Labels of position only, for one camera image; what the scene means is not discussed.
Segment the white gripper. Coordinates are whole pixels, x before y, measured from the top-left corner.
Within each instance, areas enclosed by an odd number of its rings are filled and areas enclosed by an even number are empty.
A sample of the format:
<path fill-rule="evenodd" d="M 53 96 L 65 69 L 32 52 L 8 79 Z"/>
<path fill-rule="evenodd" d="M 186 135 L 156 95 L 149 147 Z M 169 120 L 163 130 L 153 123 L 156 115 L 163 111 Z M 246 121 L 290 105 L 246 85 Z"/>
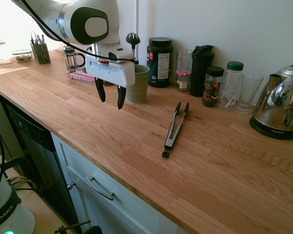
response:
<path fill-rule="evenodd" d="M 134 53 L 126 47 L 93 47 L 94 56 L 86 56 L 86 71 L 95 77 L 96 88 L 102 102 L 105 102 L 104 81 L 118 85 L 118 109 L 122 109 L 126 88 L 135 83 L 135 65 L 131 59 Z"/>

